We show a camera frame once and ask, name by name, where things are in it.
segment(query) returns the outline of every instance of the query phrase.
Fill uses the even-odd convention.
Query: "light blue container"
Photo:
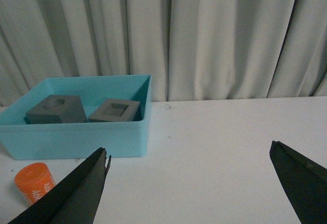
[[[132,122],[27,124],[25,113],[48,95],[79,95],[87,117],[108,98],[139,101],[141,114]],[[0,114],[0,142],[16,160],[86,158],[99,147],[143,156],[150,109],[149,75],[48,78]]]

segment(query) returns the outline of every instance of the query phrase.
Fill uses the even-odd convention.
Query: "white table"
[[[300,223],[269,158],[280,140],[327,167],[327,97],[152,103],[148,153],[114,158],[94,223]],[[59,182],[82,160],[44,160]],[[0,147],[0,223],[34,161]]]

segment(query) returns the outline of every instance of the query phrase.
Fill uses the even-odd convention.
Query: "gray square frame block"
[[[89,116],[90,122],[128,122],[133,121],[139,101],[107,99]]]
[[[26,117],[31,124],[87,122],[78,95],[49,95],[30,109]]]

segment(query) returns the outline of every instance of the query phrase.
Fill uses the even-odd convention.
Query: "orange cylinder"
[[[56,185],[44,163],[30,164],[23,168],[16,175],[15,183],[29,205],[37,202]]]

